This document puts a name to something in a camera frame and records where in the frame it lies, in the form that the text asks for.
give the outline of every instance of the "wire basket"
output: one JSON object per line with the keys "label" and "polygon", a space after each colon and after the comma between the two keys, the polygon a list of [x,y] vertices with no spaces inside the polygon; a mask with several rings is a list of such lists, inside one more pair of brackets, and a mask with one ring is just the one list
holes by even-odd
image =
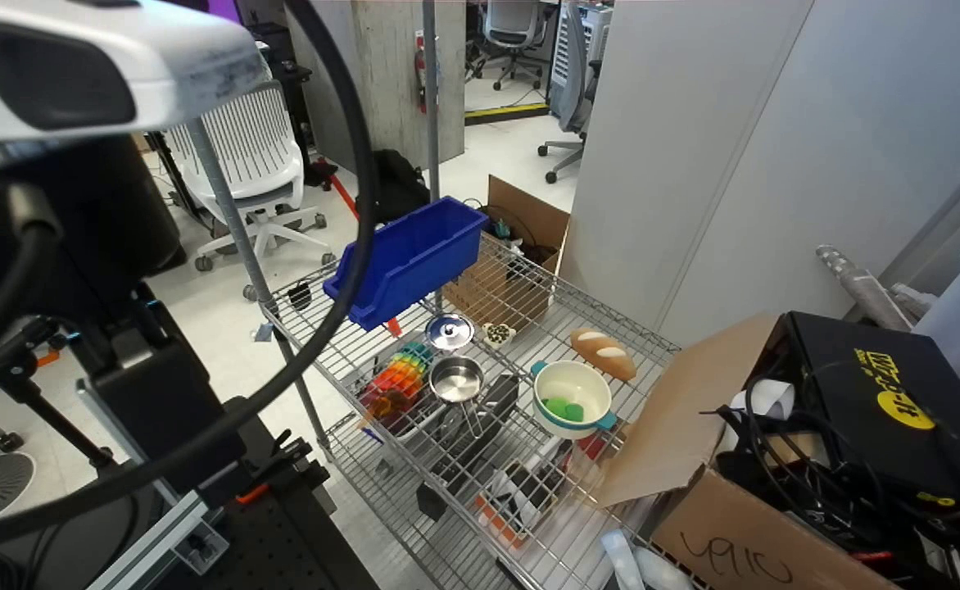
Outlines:
{"label": "wire basket", "polygon": [[[474,286],[498,286],[486,270],[509,270],[512,280],[529,280],[529,289],[483,290]],[[326,278],[328,267],[274,290],[278,309],[269,310],[269,322],[295,345],[307,339],[315,324],[332,309],[332,302],[320,293]],[[617,336],[635,360],[635,376],[628,382],[607,376],[612,382],[612,412],[619,420],[635,420],[646,392],[652,390],[652,381],[661,374],[679,347],[612,310],[610,305],[582,293],[581,289],[553,278],[546,267],[529,263],[523,254],[513,254],[509,244],[483,243],[483,263],[472,264],[456,280],[456,289],[469,290],[472,314],[483,314],[483,305],[495,310],[523,310],[535,309],[530,299],[540,299],[539,305],[543,309],[543,314],[519,326],[509,345],[491,347],[488,339],[474,336],[469,350],[488,382],[495,382],[498,376],[519,381],[519,404],[504,416],[495,416],[495,434],[483,446],[483,452],[461,457],[456,449],[446,446],[446,428],[439,428],[439,421],[451,420],[451,412],[458,409],[439,404],[415,404],[400,416],[400,421],[389,426],[358,421],[378,428],[378,434],[358,434],[350,431],[350,421],[342,426],[339,434],[350,431],[349,438],[370,438],[382,446],[388,454],[408,461],[415,471],[420,487],[434,487],[439,500],[446,500],[474,530],[474,536],[529,587],[601,587],[610,581],[612,570],[601,548],[601,536],[612,528],[634,533],[642,524],[649,500],[628,500],[612,510],[601,510],[592,504],[602,464],[619,449],[619,438],[592,434],[587,443],[563,443],[556,449],[556,438],[543,428],[535,409],[530,367],[540,360],[582,360],[571,347],[571,336],[582,326],[595,326]],[[434,319],[439,319],[435,305],[415,302],[400,314],[400,324],[408,334],[422,334]],[[375,374],[375,358],[381,360],[397,347],[400,339],[389,332],[364,332],[358,324],[345,324],[333,334],[332,347],[319,358],[319,371],[358,406],[358,416],[364,416],[358,404],[361,376]],[[539,510],[519,514],[519,508],[504,508],[504,497],[495,494],[495,480],[503,480],[512,464],[523,464],[540,452],[546,454],[546,449],[553,452],[540,464],[540,474],[529,478],[529,486],[540,490]]]}

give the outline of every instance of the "metal bowl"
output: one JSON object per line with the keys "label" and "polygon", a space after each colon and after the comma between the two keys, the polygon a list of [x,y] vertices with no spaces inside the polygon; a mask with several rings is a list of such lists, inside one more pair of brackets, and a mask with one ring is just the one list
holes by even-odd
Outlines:
{"label": "metal bowl", "polygon": [[446,404],[474,400],[483,382],[483,367],[472,358],[439,358],[428,371],[428,386]]}

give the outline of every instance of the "office chair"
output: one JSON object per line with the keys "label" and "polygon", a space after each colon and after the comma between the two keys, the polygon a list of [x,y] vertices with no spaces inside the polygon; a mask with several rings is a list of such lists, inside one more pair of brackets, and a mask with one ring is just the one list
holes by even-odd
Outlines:
{"label": "office chair", "polygon": [[540,0],[488,0],[483,14],[483,40],[504,55],[503,74],[491,88],[504,88],[504,79],[529,66],[535,72],[535,88],[543,81],[543,60],[530,55],[543,45],[543,4]]}
{"label": "office chair", "polygon": [[[274,81],[232,97],[231,105],[202,116],[221,168],[225,172],[231,194],[236,196],[247,233],[251,235],[255,254],[272,251],[278,243],[319,244],[320,240],[304,235],[307,228],[326,228],[326,217],[315,206],[304,206],[304,157],[295,144],[281,90]],[[225,225],[215,194],[205,179],[205,171],[198,157],[186,127],[167,129],[169,161],[185,178],[186,194]],[[221,250],[231,250],[232,235],[214,235],[193,250],[193,267],[211,270]]]}
{"label": "office chair", "polygon": [[610,15],[610,9],[581,9],[581,0],[559,4],[546,108],[556,116],[556,124],[563,129],[581,135],[581,142],[543,142],[539,148],[540,157],[546,157],[551,148],[571,149],[556,168],[543,172],[546,184],[556,184],[556,172],[582,157],[587,116],[601,85]]}

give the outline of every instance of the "small bowl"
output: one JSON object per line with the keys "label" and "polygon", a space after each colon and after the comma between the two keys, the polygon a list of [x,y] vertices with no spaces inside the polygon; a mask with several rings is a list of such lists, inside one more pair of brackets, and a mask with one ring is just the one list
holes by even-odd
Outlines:
{"label": "small bowl", "polygon": [[483,367],[472,358],[439,358],[428,371],[428,386],[446,404],[474,400],[483,382]]}
{"label": "small bowl", "polygon": [[[556,416],[546,400],[577,404],[582,420]],[[612,409],[612,390],[601,371],[587,363],[546,363],[535,381],[535,406],[543,426],[563,438],[582,438],[595,431],[595,421]]]}

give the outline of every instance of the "wire rack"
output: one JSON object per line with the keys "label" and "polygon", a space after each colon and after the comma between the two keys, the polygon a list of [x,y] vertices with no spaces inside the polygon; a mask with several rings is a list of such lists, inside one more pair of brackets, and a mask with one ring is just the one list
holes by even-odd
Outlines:
{"label": "wire rack", "polygon": [[[332,309],[332,299],[320,290],[328,276],[328,267],[319,267],[274,290],[269,322],[295,345],[307,339]],[[397,319],[397,332],[361,332],[358,324],[345,324],[319,358],[319,371],[349,395],[349,404],[358,406],[354,416],[332,428],[333,452],[342,454],[339,461],[345,461],[342,471],[370,480],[354,480],[354,487],[361,487],[361,494],[370,490],[366,500],[382,508],[382,514],[378,514],[382,520],[389,517],[388,524],[400,530],[420,561],[422,544],[434,544],[434,524],[442,528],[446,520],[434,520],[415,508],[415,487],[427,486],[451,508],[450,524],[464,528],[451,544],[461,536],[474,541],[486,552],[495,552],[520,587],[602,587],[612,565],[602,557],[601,536],[612,528],[634,533],[649,504],[634,500],[612,510],[592,504],[602,464],[619,449],[619,438],[601,434],[582,449],[577,443],[556,446],[535,412],[530,367],[540,360],[582,360],[571,347],[571,336],[581,326],[595,326],[617,336],[634,353],[635,376],[628,382],[612,381],[612,409],[619,420],[634,420],[642,409],[652,381],[675,353],[675,345],[498,243],[483,243],[483,260],[446,290],[446,310],[456,310],[456,302],[472,322],[509,319],[519,324],[519,334],[509,345],[491,347],[474,336],[474,347],[469,350],[488,382],[498,376],[519,381],[513,409],[495,420],[491,443],[469,457],[451,452],[442,438],[446,421],[451,421],[458,409],[442,406],[434,395],[408,409],[397,421],[366,421],[361,420],[364,409],[358,392],[375,371],[404,347],[404,339],[427,332],[435,319],[435,305],[415,302]],[[540,478],[535,478],[543,490],[540,514],[520,517],[503,504],[491,480],[509,464],[520,464],[546,449],[553,449],[553,457],[540,464]],[[512,524],[512,533],[488,517],[488,508]],[[442,587],[488,587],[488,581],[503,581],[495,575],[498,565],[474,565],[472,557],[435,552],[434,564],[442,564],[439,573],[434,573]]]}

